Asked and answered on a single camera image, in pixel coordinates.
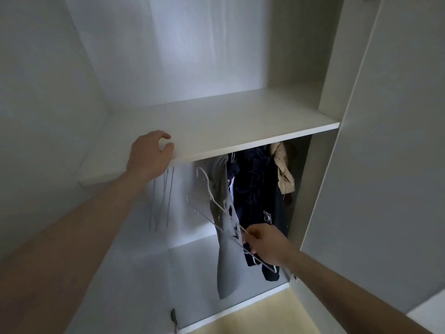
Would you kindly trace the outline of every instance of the gray garment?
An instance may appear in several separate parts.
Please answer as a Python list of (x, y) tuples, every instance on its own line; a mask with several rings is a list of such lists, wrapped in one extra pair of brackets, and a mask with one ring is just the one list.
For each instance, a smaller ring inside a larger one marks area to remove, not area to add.
[[(226, 154), (214, 158), (214, 162), (210, 168), (209, 179), (210, 190), (215, 201), (228, 213), (232, 214), (232, 219), (226, 213), (223, 213), (214, 202), (210, 202), (210, 211), (212, 212), (215, 224), (242, 245), (239, 222), (228, 188), (227, 160), (228, 156)], [(222, 235), (219, 229), (216, 229), (216, 233), (218, 234), (219, 241), (217, 286), (219, 298), (224, 299), (235, 292), (238, 286), (241, 285), (242, 279), (247, 273), (247, 265), (244, 260), (242, 247), (237, 246), (237, 244), (226, 235)]]

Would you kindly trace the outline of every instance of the hanging clothes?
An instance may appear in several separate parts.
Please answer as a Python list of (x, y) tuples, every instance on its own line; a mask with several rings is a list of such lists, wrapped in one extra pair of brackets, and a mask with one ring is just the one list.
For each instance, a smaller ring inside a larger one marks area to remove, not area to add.
[[(252, 224), (269, 223), (275, 225), (287, 236), (286, 211), (278, 188), (278, 172), (268, 153), (268, 147), (255, 147), (238, 151), (235, 163), (227, 167), (228, 177), (235, 176), (233, 197), (235, 211), (241, 226), (248, 228)], [(259, 264), (250, 255), (245, 255), (248, 266)], [(266, 267), (262, 268), (268, 281), (277, 281), (277, 273)]]
[(279, 141), (270, 145), (270, 156), (274, 158), (274, 162), (278, 171), (278, 187), (283, 195), (295, 191), (294, 177), (287, 168), (289, 165), (286, 148), (284, 142)]
[[(209, 171), (210, 191), (215, 201), (222, 206), (231, 216), (223, 213), (214, 203), (210, 202), (210, 211), (214, 222), (221, 227), (225, 233), (231, 234), (236, 241), (242, 245), (241, 231), (238, 218), (235, 213), (233, 200), (229, 191), (229, 181), (227, 180), (226, 163), (228, 155), (214, 158)], [(227, 298), (241, 285), (244, 276), (247, 274), (244, 264), (244, 252), (242, 247), (223, 236), (216, 228), (219, 242), (218, 268), (217, 268), (217, 288), (220, 299)]]

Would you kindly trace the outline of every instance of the cabinet door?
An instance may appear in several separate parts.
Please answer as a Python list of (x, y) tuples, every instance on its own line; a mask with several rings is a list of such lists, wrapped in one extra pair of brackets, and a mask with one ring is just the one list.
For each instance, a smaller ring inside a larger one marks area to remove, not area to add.
[(302, 249), (407, 312), (445, 286), (445, 0), (382, 0)]

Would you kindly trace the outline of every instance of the white shelf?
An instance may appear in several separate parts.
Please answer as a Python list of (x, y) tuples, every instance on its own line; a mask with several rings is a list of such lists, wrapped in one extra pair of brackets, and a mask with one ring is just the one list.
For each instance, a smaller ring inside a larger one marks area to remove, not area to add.
[(77, 172), (82, 185), (125, 171), (131, 143), (161, 129), (172, 136), (171, 166), (338, 128), (317, 110), (322, 85), (298, 84), (150, 106), (112, 114)]

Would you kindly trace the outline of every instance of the navy garment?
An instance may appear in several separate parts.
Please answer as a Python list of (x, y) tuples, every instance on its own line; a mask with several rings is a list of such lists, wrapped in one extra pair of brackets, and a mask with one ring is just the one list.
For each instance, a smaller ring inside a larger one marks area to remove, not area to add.
[[(267, 223), (275, 225), (287, 236), (286, 212), (283, 196), (278, 188), (278, 172), (273, 159), (268, 155), (268, 145), (236, 153), (235, 162), (227, 164), (228, 177), (235, 176), (233, 198), (236, 214), (242, 227)], [(259, 264), (245, 255), (248, 266)], [(262, 267), (268, 281), (277, 281), (277, 273)]]

